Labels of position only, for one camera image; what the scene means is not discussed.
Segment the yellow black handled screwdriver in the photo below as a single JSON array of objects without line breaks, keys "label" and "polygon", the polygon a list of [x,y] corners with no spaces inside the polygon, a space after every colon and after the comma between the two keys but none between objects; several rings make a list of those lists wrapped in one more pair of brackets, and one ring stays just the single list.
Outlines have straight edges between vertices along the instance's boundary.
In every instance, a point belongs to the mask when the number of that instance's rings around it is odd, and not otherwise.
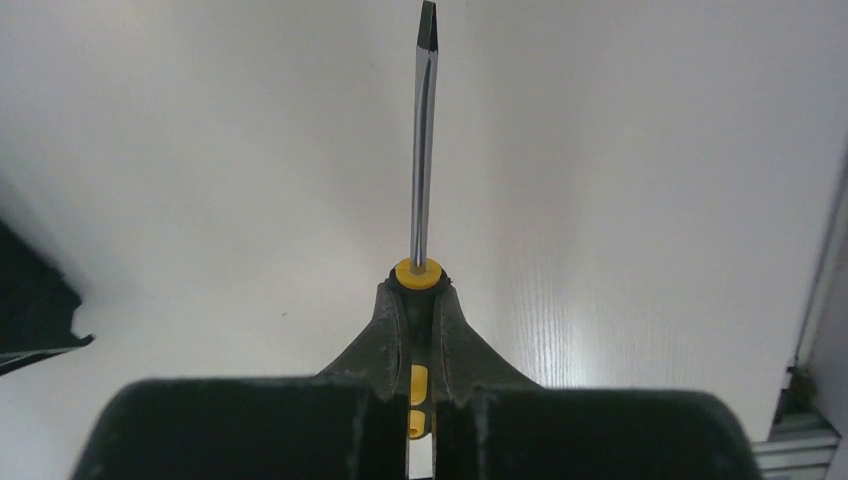
[{"label": "yellow black handled screwdriver", "polygon": [[436,297],[445,286],[441,265],[428,257],[438,55],[437,5],[424,1],[415,49],[409,255],[396,264],[389,278],[402,327],[401,352],[406,356],[404,379],[410,440],[420,440],[430,432],[431,329]]}]

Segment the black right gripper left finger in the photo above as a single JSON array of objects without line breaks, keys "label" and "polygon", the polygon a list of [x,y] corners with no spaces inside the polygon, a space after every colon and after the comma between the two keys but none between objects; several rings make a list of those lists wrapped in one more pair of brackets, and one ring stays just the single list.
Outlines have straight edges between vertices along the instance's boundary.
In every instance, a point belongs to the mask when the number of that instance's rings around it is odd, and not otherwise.
[{"label": "black right gripper left finger", "polygon": [[405,479],[409,350],[397,291],[321,372],[146,379],[95,423],[76,479]]}]

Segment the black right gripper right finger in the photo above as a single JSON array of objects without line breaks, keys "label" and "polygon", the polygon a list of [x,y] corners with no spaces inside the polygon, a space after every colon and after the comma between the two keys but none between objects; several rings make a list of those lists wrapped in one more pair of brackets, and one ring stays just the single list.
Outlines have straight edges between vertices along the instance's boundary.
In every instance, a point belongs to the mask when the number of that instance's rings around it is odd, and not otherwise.
[{"label": "black right gripper right finger", "polygon": [[436,300],[431,379],[438,479],[757,479],[736,416],[700,391],[553,389]]}]

